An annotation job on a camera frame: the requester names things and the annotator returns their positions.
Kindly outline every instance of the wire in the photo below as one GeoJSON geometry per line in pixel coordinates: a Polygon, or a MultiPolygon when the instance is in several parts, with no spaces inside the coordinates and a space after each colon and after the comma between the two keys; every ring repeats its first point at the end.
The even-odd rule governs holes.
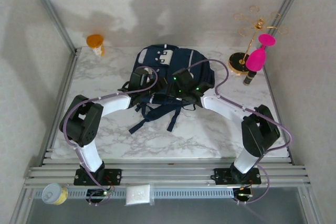
{"type": "Polygon", "coordinates": [[[252,200],[252,201],[248,201],[248,202],[246,202],[246,204],[251,204],[251,203],[254,203],[254,202],[256,202],[256,201],[262,199],[262,198],[266,195],[266,193],[268,192],[268,190],[269,190],[269,175],[267,174],[266,170],[265,170],[264,168],[262,168],[260,165],[257,165],[257,167],[258,167],[260,170],[262,170],[262,172],[265,174],[266,179],[267,179],[267,187],[266,187],[266,190],[263,192],[262,195],[260,195],[258,198],[254,199],[254,200],[252,200]]]}
{"type": "MultiPolygon", "coordinates": [[[[72,143],[70,141],[70,139],[68,138],[68,135],[67,135],[67,124],[68,124],[68,121],[69,121],[69,118],[70,116],[82,105],[88,103],[88,102],[95,102],[95,101],[98,101],[98,100],[104,100],[104,99],[108,99],[108,98],[112,98],[112,97],[116,97],[118,95],[124,95],[124,94],[132,94],[132,93],[138,93],[138,92],[143,92],[143,91],[146,91],[146,90],[149,90],[151,89],[152,87],[155,86],[155,84],[157,83],[157,79],[158,79],[158,73],[156,73],[156,71],[151,68],[151,67],[147,67],[147,66],[140,66],[140,67],[137,67],[137,68],[148,68],[150,70],[152,70],[152,72],[154,73],[155,75],[155,80],[154,82],[147,88],[144,88],[144,89],[139,89],[139,90],[133,90],[133,91],[127,91],[127,92],[121,92],[121,93],[113,93],[113,94],[108,94],[108,95],[104,95],[102,97],[96,97],[96,98],[91,98],[91,99],[88,99],[88,100],[85,100],[85,101],[81,101],[79,103],[77,103],[68,113],[67,115],[65,116],[64,118],[64,122],[63,122],[63,127],[62,127],[62,131],[63,131],[63,135],[64,135],[64,138],[66,140],[66,142],[74,147],[75,151],[76,151],[76,154],[79,158],[79,161],[80,161],[80,164],[82,165],[82,167],[85,169],[85,171],[87,172],[87,174],[89,175],[89,177],[92,179],[92,181],[97,185],[99,186],[103,191],[105,191],[107,194],[108,194],[108,199],[105,200],[105,201],[102,201],[100,203],[96,203],[96,206],[98,205],[102,205],[102,204],[105,204],[111,197],[111,194],[108,192],[108,190],[103,187],[91,174],[91,171],[90,169],[86,166],[85,164],[85,161],[84,161],[84,158],[81,154],[81,152],[79,151],[78,149],[78,144],[77,143],[72,143]]],[[[97,191],[94,191],[91,195],[90,195],[90,198],[92,197],[92,195],[94,195],[97,191]]]]}
{"type": "Polygon", "coordinates": [[[251,182],[251,194],[253,195],[253,190],[252,190],[252,184],[253,184],[253,181],[252,180],[250,180],[250,182],[251,182]]]}
{"type": "MultiPolygon", "coordinates": [[[[221,85],[223,85],[223,84],[227,81],[227,79],[228,79],[228,77],[229,77],[229,70],[228,70],[227,66],[226,66],[222,61],[220,61],[220,60],[216,60],[216,59],[205,59],[205,60],[198,61],[198,62],[195,63],[195,64],[192,64],[192,65],[191,65],[190,67],[188,67],[187,69],[190,69],[190,68],[192,68],[192,67],[194,67],[194,66],[196,66],[196,65],[198,65],[198,64],[200,64],[200,63],[207,62],[207,61],[214,61],[214,62],[218,62],[218,63],[220,63],[220,64],[224,67],[224,69],[225,69],[225,71],[226,71],[226,77],[225,77],[225,79],[224,79],[222,82],[220,82],[220,83],[215,87],[215,94],[216,94],[220,99],[222,99],[222,100],[224,100],[224,101],[226,101],[226,102],[228,102],[228,103],[230,103],[230,104],[232,104],[232,105],[234,105],[234,106],[236,106],[236,107],[242,109],[243,111],[244,111],[244,110],[245,110],[245,111],[248,111],[248,112],[253,113],[254,115],[256,115],[256,116],[258,116],[258,117],[260,117],[260,118],[265,119],[266,121],[268,121],[268,122],[270,122],[270,123],[272,123],[272,124],[278,126],[279,128],[281,128],[281,129],[282,129],[284,132],[286,132],[287,135],[289,136],[289,140],[288,140],[287,143],[285,143],[285,144],[282,145],[282,146],[274,147],[274,148],[271,148],[271,149],[265,151],[264,155],[266,155],[266,154],[269,153],[269,152],[276,151],[276,150],[279,150],[279,149],[282,149],[282,148],[286,148],[287,146],[289,146],[289,145],[292,143],[292,141],[293,141],[293,139],[294,139],[294,136],[293,136],[293,135],[289,132],[289,130],[288,130],[286,127],[284,127],[282,124],[280,124],[280,123],[278,123],[278,122],[272,120],[271,118],[268,118],[267,116],[264,116],[264,115],[260,114],[260,113],[257,112],[257,111],[251,110],[251,109],[249,109],[249,108],[245,108],[245,107],[243,107],[242,105],[240,105],[239,103],[236,103],[236,102],[234,102],[234,101],[232,101],[232,100],[230,100],[230,99],[228,99],[228,98],[225,98],[225,97],[223,97],[223,96],[220,95],[220,93],[219,93],[219,91],[218,91],[218,88],[219,88],[221,85]]],[[[252,200],[252,201],[248,201],[247,204],[254,203],[254,202],[256,202],[256,201],[262,199],[263,196],[265,196],[266,193],[267,193],[268,190],[269,190],[269,176],[268,176],[267,172],[266,172],[265,169],[262,168],[260,165],[257,165],[257,167],[259,167],[259,168],[264,172],[264,174],[265,174],[265,176],[266,176],[266,178],[267,178],[267,187],[266,187],[266,190],[264,191],[264,193],[263,193],[260,197],[254,199],[254,200],[252,200]]]]}
{"type": "MultiPolygon", "coordinates": [[[[266,116],[264,116],[264,115],[262,115],[262,114],[260,114],[260,113],[258,113],[258,112],[256,112],[256,111],[254,111],[254,110],[251,110],[251,109],[249,109],[249,108],[244,108],[242,105],[240,105],[240,104],[238,104],[238,103],[236,103],[236,102],[234,102],[234,101],[232,101],[232,100],[230,100],[230,99],[228,99],[228,98],[225,98],[225,97],[223,97],[223,96],[221,96],[221,95],[219,94],[219,92],[218,92],[218,88],[219,88],[221,85],[223,85],[223,84],[228,80],[228,78],[229,78],[229,70],[228,70],[227,66],[226,66],[222,61],[217,60],[217,59],[205,59],[205,60],[201,60],[201,61],[198,61],[198,62],[192,64],[192,65],[189,66],[187,69],[193,68],[193,67],[197,66],[198,64],[201,64],[201,63],[204,63],[204,62],[208,62],[208,61],[214,61],[214,62],[218,62],[218,63],[220,63],[220,64],[224,67],[224,69],[225,69],[225,71],[226,71],[226,77],[225,77],[225,79],[224,79],[222,82],[220,82],[220,83],[215,87],[215,93],[216,93],[217,96],[219,96],[220,99],[222,99],[222,100],[224,100],[224,101],[226,101],[226,102],[228,102],[228,103],[230,103],[230,104],[232,104],[232,105],[234,105],[234,106],[236,106],[236,107],[238,107],[238,108],[240,108],[240,109],[242,109],[242,110],[246,110],[246,111],[248,111],[248,112],[250,112],[250,113],[255,114],[256,116],[259,116],[259,117],[265,119],[266,121],[268,121],[268,122],[270,122],[270,123],[272,123],[272,124],[274,124],[274,125],[280,127],[283,131],[285,131],[285,132],[289,135],[289,140],[288,140],[287,143],[285,143],[285,144],[282,145],[282,146],[278,146],[278,147],[275,147],[275,148],[271,148],[271,149],[267,150],[267,151],[265,152],[265,154],[267,154],[267,153],[269,153],[269,152],[271,152],[271,151],[275,151],[275,150],[279,150],[279,149],[281,149],[281,148],[285,148],[285,147],[287,147],[287,146],[292,142],[292,140],[293,140],[293,136],[292,136],[292,134],[288,131],[288,129],[286,129],[282,124],[277,123],[277,122],[275,122],[274,120],[272,120],[272,119],[270,119],[270,118],[268,118],[268,117],[266,117],[266,116]]],[[[66,142],[67,142],[70,146],[72,146],[72,147],[75,148],[75,150],[76,150],[76,154],[77,154],[77,156],[78,156],[78,158],[79,158],[79,160],[80,160],[80,163],[81,163],[81,165],[83,166],[83,168],[86,170],[86,172],[87,172],[87,174],[89,175],[89,177],[92,179],[92,181],[93,181],[97,186],[99,186],[102,190],[106,191],[107,193],[108,193],[108,191],[106,190],[106,188],[104,188],[104,187],[103,187],[103,186],[102,186],[102,185],[101,185],[101,184],[100,184],[100,183],[99,183],[99,182],[98,182],[98,181],[91,175],[90,169],[86,166],[85,161],[84,161],[84,158],[82,157],[82,154],[81,154],[81,152],[80,152],[79,149],[78,149],[78,144],[76,144],[76,143],[72,143],[72,142],[69,140],[68,135],[67,135],[67,129],[66,129],[67,127],[66,127],[66,126],[67,126],[67,124],[68,124],[69,118],[70,118],[70,116],[72,115],[72,113],[74,113],[80,106],[82,106],[82,105],[84,105],[84,104],[86,104],[86,103],[88,103],[88,102],[95,102],[95,101],[98,101],[98,100],[104,100],[104,99],[108,99],[108,98],[116,97],[116,96],[118,96],[118,95],[124,95],[124,94],[132,94],[132,93],[143,92],[143,91],[149,90],[149,89],[151,89],[153,86],[155,86],[155,84],[156,84],[156,82],[157,82],[157,79],[158,79],[158,76],[157,76],[158,74],[156,73],[156,71],[155,71],[153,68],[151,68],[151,67],[147,67],[147,66],[140,66],[140,67],[138,67],[138,68],[148,68],[148,69],[152,70],[152,72],[153,72],[154,75],[155,75],[155,81],[153,82],[153,84],[151,84],[149,87],[144,88],[144,89],[133,90],[133,91],[127,91],[127,92],[121,92],[121,93],[113,93],[113,94],[104,95],[104,96],[102,96],[102,97],[92,98],[92,99],[88,99],[88,100],[79,102],[79,103],[76,104],[76,105],[75,105],[75,106],[68,112],[68,114],[65,116],[64,123],[63,123],[63,127],[62,127],[62,131],[63,131],[64,138],[65,138],[66,142]]]]}
{"type": "Polygon", "coordinates": [[[242,106],[241,104],[236,103],[236,102],[234,102],[234,101],[232,101],[232,100],[230,100],[230,99],[228,99],[228,98],[225,98],[225,97],[223,97],[223,96],[220,95],[220,93],[219,93],[219,91],[218,91],[218,88],[219,88],[221,85],[223,85],[223,84],[227,81],[227,79],[229,78],[229,69],[227,68],[227,66],[226,66],[222,61],[220,61],[220,60],[216,60],[216,59],[205,59],[205,60],[201,60],[201,61],[198,61],[198,62],[192,64],[192,65],[191,65],[190,67],[188,67],[187,69],[190,69],[190,68],[192,68],[192,67],[197,66],[197,65],[200,64],[200,63],[207,62],[207,61],[214,61],[214,62],[218,62],[218,63],[220,63],[220,64],[224,67],[224,69],[225,69],[225,71],[226,71],[226,77],[225,77],[225,79],[224,79],[222,82],[220,82],[218,85],[216,85],[216,87],[215,87],[215,93],[216,93],[217,96],[219,96],[220,99],[224,100],[225,102],[228,102],[228,103],[232,104],[233,106],[236,106],[236,107],[240,108],[240,109],[243,110],[243,111],[245,110],[245,111],[250,112],[250,113],[252,113],[252,114],[254,114],[254,115],[256,115],[256,116],[258,116],[258,117],[260,117],[260,118],[262,118],[262,119],[265,119],[266,121],[268,121],[268,122],[270,122],[270,123],[272,123],[272,124],[278,126],[279,128],[281,128],[281,129],[282,129],[284,132],[286,132],[287,135],[289,136],[289,140],[287,141],[287,143],[285,143],[285,144],[282,145],[282,146],[278,146],[278,147],[274,147],[274,148],[271,148],[271,149],[269,149],[269,150],[266,150],[265,153],[264,153],[264,156],[265,156],[267,153],[269,153],[269,152],[276,151],[276,150],[279,150],[279,149],[288,147],[288,146],[293,142],[293,140],[294,140],[294,136],[289,132],[289,130],[288,130],[286,127],[284,127],[282,124],[280,124],[280,123],[274,121],[273,119],[268,118],[267,116],[265,116],[265,115],[263,115],[263,114],[260,114],[260,113],[257,112],[257,111],[251,110],[251,109],[249,109],[249,108],[245,108],[245,107],[242,106]]]}
{"type": "Polygon", "coordinates": [[[107,180],[107,182],[110,184],[110,188],[109,188],[109,191],[113,188],[113,191],[115,191],[115,187],[114,185],[112,184],[111,182],[111,177],[110,176],[106,176],[105,179],[107,180]]]}

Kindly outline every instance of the aluminum frame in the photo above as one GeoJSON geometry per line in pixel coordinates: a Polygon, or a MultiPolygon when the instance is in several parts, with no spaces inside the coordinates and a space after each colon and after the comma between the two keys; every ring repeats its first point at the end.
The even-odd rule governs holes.
{"type": "MultiPolygon", "coordinates": [[[[92,186],[74,186],[73,178],[78,166],[78,159],[50,159],[52,146],[58,130],[58,122],[64,111],[66,97],[69,92],[74,70],[76,68],[79,51],[76,51],[50,0],[40,0],[56,26],[65,44],[72,52],[68,72],[62,84],[58,98],[57,111],[52,123],[47,141],[40,155],[40,166],[31,167],[26,175],[24,187],[10,224],[26,223],[31,204],[36,191],[49,183],[60,183],[68,188],[95,188],[92,186]]],[[[279,13],[282,19],[275,26],[279,26],[294,0],[284,0],[279,13]]],[[[123,170],[121,186],[129,184],[150,183],[157,188],[221,188],[210,179],[214,168],[227,168],[233,158],[190,158],[190,159],[105,159],[107,168],[123,170]]],[[[270,176],[271,187],[298,187],[303,209],[309,224],[323,223],[310,193],[310,182],[304,166],[294,166],[290,158],[264,158],[261,166],[270,176]]],[[[266,186],[266,178],[261,175],[262,185],[266,186]]]]}

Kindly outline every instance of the white marble tabletop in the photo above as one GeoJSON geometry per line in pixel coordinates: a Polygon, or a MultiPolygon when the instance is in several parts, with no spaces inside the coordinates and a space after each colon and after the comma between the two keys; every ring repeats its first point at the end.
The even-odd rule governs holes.
{"type": "MultiPolygon", "coordinates": [[[[207,58],[220,59],[227,63],[228,57],[245,48],[192,47],[207,58]]],[[[88,47],[83,47],[78,59],[68,94],[66,109],[73,98],[82,94],[89,98],[114,93],[129,80],[135,58],[142,47],[107,47],[103,57],[97,57],[88,47]]],[[[215,70],[216,83],[223,80],[225,71],[220,64],[211,62],[215,70]]],[[[250,86],[243,85],[245,76],[231,72],[220,92],[237,102],[248,106],[268,106],[275,118],[275,108],[264,73],[258,72],[250,86]]],[[[174,112],[162,118],[145,123],[134,134],[128,129],[139,123],[143,117],[134,108],[109,114],[101,119],[96,137],[98,152],[102,158],[218,158],[237,157],[243,148],[240,125],[215,112],[196,108],[196,111],[182,110],[173,132],[166,130],[174,112]]],[[[283,144],[281,137],[274,146],[283,144]]],[[[73,158],[75,151],[67,145],[58,132],[51,158],[73,158]]],[[[268,157],[288,157],[286,149],[277,150],[268,157]]]]}

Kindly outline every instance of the backpack strap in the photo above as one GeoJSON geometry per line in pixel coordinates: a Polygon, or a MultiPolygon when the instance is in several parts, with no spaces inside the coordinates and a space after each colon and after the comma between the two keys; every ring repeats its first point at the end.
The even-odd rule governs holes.
{"type": "Polygon", "coordinates": [[[177,119],[178,115],[179,115],[180,112],[181,112],[181,108],[182,108],[182,106],[178,107],[178,108],[175,110],[175,114],[174,114],[174,116],[173,116],[172,120],[170,121],[170,124],[169,124],[169,126],[168,126],[168,128],[167,128],[167,130],[168,130],[169,132],[172,132],[173,127],[174,127],[174,125],[175,125],[175,123],[176,123],[176,119],[177,119]]]}
{"type": "Polygon", "coordinates": [[[138,129],[140,129],[146,122],[150,122],[150,121],[155,121],[161,117],[163,117],[164,115],[172,112],[175,110],[175,114],[168,126],[168,131],[172,131],[173,127],[175,125],[176,119],[178,117],[178,115],[180,114],[181,111],[181,107],[182,105],[178,104],[173,104],[173,105],[161,105],[155,109],[153,109],[152,107],[149,107],[146,103],[140,103],[137,108],[136,111],[139,111],[141,109],[141,114],[144,117],[144,120],[142,120],[140,123],[138,123],[137,125],[135,125],[134,127],[132,127],[131,129],[129,129],[129,132],[131,134],[133,134],[135,131],[137,131],[138,129]],[[150,111],[146,114],[146,107],[148,107],[150,109],[150,111]]]}

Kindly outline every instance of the pink wine glass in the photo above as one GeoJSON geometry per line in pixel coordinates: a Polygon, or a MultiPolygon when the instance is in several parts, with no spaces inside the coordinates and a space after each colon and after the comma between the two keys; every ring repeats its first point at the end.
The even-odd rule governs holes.
{"type": "Polygon", "coordinates": [[[259,41],[263,46],[252,52],[246,61],[246,67],[254,72],[261,70],[266,62],[265,47],[274,46],[277,42],[274,37],[269,34],[261,34],[259,36],[259,41]]]}

